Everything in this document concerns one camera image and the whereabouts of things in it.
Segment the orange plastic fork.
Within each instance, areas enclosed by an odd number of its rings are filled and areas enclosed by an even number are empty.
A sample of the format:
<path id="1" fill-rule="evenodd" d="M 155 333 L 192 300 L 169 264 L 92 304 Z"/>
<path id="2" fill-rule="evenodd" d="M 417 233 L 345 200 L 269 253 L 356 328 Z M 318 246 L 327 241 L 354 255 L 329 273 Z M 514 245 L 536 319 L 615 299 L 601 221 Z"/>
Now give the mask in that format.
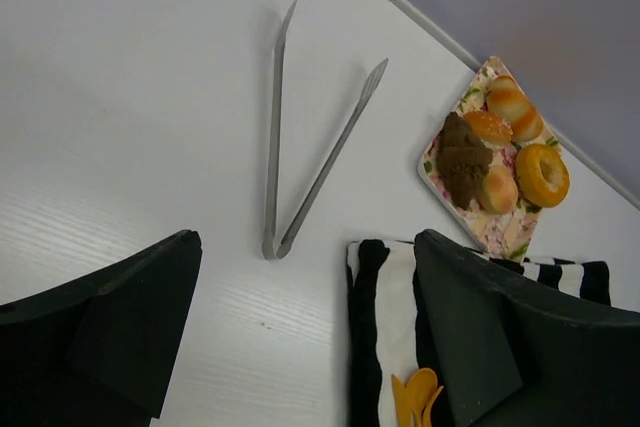
<path id="1" fill-rule="evenodd" d="M 411 427 L 412 411 L 409 405 L 406 386 L 395 374 L 391 375 L 391 385 L 394 396 L 397 426 Z"/>

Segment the floral rectangular tray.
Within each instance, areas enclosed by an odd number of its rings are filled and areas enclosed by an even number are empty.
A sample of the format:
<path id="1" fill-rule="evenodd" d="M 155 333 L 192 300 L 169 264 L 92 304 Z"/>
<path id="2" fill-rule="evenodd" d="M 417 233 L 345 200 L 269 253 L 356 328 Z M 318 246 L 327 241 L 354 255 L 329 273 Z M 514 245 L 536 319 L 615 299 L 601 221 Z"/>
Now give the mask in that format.
<path id="1" fill-rule="evenodd" d="M 449 113 L 455 112 L 463 118 L 463 115 L 470 111 L 489 111 L 486 104 L 487 85 L 492 79 L 501 75 L 507 75 L 513 78 L 499 58 L 489 58 L 475 74 L 467 90 Z M 477 193 L 471 200 L 469 208 L 463 210 L 452 203 L 450 194 L 446 191 L 436 166 L 439 137 L 445 119 L 422 154 L 418 166 L 418 172 L 421 178 L 483 251 L 493 257 L 506 258 L 514 261 L 523 260 L 527 254 L 541 212 L 548 208 L 538 207 L 530 203 L 522 195 L 516 178 L 516 157 L 523 147 L 531 144 L 543 144 L 553 147 L 562 157 L 559 140 L 552 133 L 543 118 L 544 127 L 542 133 L 532 141 L 514 142 L 511 139 L 509 144 L 496 146 L 482 140 L 484 145 L 493 151 L 493 160 L 489 166 L 489 170 L 493 166 L 504 166 L 511 171 L 519 191 L 517 205 L 511 213 L 492 215 L 481 207 L 477 199 Z"/>

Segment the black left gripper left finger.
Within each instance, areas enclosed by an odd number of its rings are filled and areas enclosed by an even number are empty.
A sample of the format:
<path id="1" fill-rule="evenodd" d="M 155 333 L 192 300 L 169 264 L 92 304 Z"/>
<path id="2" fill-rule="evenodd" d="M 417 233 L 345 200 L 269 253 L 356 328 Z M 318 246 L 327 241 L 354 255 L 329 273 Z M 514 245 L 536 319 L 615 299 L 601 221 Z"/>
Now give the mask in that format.
<path id="1" fill-rule="evenodd" d="M 202 258 L 183 230 L 1 307 L 4 426 L 147 426 L 161 415 Z"/>

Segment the orange plastic knife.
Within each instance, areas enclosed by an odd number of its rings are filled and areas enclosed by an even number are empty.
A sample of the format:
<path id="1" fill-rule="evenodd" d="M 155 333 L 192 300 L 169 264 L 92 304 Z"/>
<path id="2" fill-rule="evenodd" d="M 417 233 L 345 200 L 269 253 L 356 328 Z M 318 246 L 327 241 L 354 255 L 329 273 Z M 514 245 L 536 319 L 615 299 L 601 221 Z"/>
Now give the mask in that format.
<path id="1" fill-rule="evenodd" d="M 421 426 L 422 427 L 431 427 L 432 426 L 432 418 L 431 418 L 432 409 L 433 409 L 434 403 L 436 402 L 437 398 L 439 397 L 439 395 L 443 391 L 443 389 L 444 389 L 443 386 L 439 386 L 432 393 L 432 395 L 429 398 L 426 406 L 424 407 L 424 409 L 422 411 L 422 417 L 421 417 Z"/>

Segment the large striped bread roll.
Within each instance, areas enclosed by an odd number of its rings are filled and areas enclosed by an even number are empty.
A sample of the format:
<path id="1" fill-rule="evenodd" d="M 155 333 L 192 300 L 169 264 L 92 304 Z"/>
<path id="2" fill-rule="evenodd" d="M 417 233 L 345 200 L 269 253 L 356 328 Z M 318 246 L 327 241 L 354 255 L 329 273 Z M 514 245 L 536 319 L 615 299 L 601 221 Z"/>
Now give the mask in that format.
<path id="1" fill-rule="evenodd" d="M 510 124 L 514 142 L 529 142 L 542 133 L 542 117 L 512 77 L 501 75 L 488 83 L 486 104 Z"/>

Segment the sesame sandwich bun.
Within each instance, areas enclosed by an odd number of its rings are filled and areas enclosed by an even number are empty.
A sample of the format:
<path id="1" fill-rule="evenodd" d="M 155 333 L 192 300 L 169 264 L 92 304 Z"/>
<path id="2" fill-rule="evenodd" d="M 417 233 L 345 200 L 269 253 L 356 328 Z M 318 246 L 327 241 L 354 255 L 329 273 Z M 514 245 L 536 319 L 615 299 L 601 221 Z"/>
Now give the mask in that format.
<path id="1" fill-rule="evenodd" d="M 463 119 L 484 142 L 496 146 L 504 146 L 511 142 L 511 125 L 495 113 L 484 110 L 470 111 L 463 115 Z"/>

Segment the orange plastic spoon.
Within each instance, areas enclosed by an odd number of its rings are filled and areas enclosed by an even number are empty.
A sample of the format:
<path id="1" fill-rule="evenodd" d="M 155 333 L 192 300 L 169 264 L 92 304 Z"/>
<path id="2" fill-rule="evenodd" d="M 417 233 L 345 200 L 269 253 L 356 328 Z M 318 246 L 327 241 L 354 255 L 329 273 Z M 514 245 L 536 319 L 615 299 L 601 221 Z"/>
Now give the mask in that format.
<path id="1" fill-rule="evenodd" d="M 422 426 L 423 411 L 438 387 L 436 373 L 430 368 L 421 368 L 411 375 L 406 389 L 408 406 L 415 426 Z"/>

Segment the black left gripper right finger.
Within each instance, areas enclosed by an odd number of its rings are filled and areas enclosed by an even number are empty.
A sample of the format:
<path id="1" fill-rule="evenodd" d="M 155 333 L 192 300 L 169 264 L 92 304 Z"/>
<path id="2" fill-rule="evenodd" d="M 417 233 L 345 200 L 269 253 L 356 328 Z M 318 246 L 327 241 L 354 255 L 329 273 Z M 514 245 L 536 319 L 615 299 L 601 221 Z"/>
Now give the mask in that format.
<path id="1" fill-rule="evenodd" d="M 414 251 L 455 425 L 638 425 L 638 313 L 541 285 L 434 230 Z"/>

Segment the small round bread roll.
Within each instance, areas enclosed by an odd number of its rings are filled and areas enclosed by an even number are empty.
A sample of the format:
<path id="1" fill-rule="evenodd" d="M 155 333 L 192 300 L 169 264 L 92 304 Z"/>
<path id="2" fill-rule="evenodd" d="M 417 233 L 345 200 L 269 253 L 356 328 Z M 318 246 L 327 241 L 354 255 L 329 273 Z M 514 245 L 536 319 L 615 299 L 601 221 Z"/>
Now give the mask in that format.
<path id="1" fill-rule="evenodd" d="M 504 166 L 493 166 L 482 182 L 477 194 L 481 207 L 492 215 L 505 215 L 515 210 L 519 197 L 518 187 L 511 171 Z"/>

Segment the black white striped cloth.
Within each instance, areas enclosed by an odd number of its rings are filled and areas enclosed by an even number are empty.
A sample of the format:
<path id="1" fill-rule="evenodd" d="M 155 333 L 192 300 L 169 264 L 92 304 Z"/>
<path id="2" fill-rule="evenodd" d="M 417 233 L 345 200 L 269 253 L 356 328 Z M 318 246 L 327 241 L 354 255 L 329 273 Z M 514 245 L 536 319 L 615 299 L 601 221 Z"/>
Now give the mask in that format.
<path id="1" fill-rule="evenodd" d="M 611 305 L 604 261 L 578 263 L 525 257 L 519 263 L 479 257 L 565 294 Z M 437 362 L 413 242 L 366 239 L 346 249 L 350 332 L 348 426 L 399 426 L 392 374 L 406 382 L 421 368 L 442 376 Z"/>

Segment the brown chocolate croissant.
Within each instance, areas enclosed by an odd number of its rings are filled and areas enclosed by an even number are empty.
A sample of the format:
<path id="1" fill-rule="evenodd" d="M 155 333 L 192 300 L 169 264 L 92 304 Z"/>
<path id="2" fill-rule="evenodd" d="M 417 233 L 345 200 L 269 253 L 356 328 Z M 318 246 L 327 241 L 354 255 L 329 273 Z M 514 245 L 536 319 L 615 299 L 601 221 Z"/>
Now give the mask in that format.
<path id="1" fill-rule="evenodd" d="M 493 151 L 457 113 L 447 115 L 440 132 L 436 166 L 452 203 L 467 210 L 489 172 Z"/>

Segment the orange bagel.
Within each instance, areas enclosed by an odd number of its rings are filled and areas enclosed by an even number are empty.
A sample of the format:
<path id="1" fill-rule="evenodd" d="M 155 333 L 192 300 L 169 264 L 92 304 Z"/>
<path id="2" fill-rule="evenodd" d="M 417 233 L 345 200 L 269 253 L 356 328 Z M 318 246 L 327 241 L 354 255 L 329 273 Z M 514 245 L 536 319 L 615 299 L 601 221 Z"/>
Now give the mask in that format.
<path id="1" fill-rule="evenodd" d="M 530 203 L 553 208 L 562 203 L 570 188 L 570 176 L 562 157 L 553 147 L 531 144 L 523 147 L 515 162 L 520 191 Z"/>

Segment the metal serving tongs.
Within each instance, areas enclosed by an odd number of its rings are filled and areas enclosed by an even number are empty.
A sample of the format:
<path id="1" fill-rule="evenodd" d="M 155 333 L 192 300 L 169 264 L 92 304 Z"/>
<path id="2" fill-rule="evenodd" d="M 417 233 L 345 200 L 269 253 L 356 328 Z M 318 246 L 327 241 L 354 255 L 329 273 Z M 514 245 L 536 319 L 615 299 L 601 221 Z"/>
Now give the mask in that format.
<path id="1" fill-rule="evenodd" d="M 288 8 L 281 27 L 278 31 L 273 49 L 273 83 L 271 120 L 269 130 L 269 148 L 265 192 L 265 215 L 263 238 L 261 244 L 262 255 L 265 260 L 284 259 L 291 251 L 293 243 L 308 216 L 317 196 L 326 182 L 335 162 L 346 145 L 358 120 L 369 104 L 371 98 L 379 87 L 387 69 L 389 59 L 382 60 L 368 75 L 354 110 L 349 117 L 344 129 L 337 138 L 327 159 L 315 177 L 311 187 L 306 193 L 300 207 L 296 211 L 291 223 L 284 232 L 280 242 L 276 241 L 278 194 L 281 159 L 281 130 L 282 130 L 282 100 L 284 87 L 285 49 L 289 26 L 291 24 L 298 0 L 294 0 Z"/>

